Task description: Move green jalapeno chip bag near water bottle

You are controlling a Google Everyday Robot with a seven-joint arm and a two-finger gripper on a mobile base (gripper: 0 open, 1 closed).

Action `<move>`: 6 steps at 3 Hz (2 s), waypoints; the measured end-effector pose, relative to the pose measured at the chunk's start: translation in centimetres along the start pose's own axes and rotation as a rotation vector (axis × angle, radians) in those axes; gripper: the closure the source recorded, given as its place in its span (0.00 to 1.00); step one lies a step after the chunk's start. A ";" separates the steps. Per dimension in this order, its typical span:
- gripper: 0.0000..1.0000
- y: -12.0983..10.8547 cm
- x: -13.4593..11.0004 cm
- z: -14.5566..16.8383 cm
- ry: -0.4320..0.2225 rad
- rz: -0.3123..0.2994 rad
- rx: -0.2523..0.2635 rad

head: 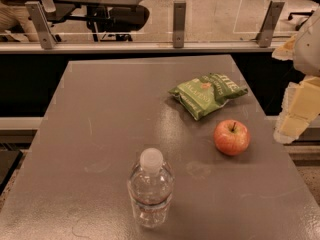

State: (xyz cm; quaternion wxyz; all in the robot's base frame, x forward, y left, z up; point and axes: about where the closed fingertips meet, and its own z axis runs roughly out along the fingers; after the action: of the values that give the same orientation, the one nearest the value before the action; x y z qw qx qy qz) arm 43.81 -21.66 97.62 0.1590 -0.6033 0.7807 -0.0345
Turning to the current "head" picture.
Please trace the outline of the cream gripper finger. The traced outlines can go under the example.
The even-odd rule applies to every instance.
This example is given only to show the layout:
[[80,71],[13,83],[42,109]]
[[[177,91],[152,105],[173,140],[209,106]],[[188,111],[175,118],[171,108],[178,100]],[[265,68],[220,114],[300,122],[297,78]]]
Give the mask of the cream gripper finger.
[[277,47],[272,52],[272,57],[281,61],[292,60],[295,41],[296,35],[291,36],[283,45]]
[[306,76],[290,82],[275,124],[274,139],[282,144],[297,140],[320,114],[320,78]]

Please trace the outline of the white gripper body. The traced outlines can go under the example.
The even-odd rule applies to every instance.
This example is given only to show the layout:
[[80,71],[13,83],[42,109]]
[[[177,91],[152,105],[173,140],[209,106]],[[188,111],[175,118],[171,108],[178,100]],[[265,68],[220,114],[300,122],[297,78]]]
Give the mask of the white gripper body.
[[317,9],[297,33],[293,64],[306,75],[320,76],[320,9]]

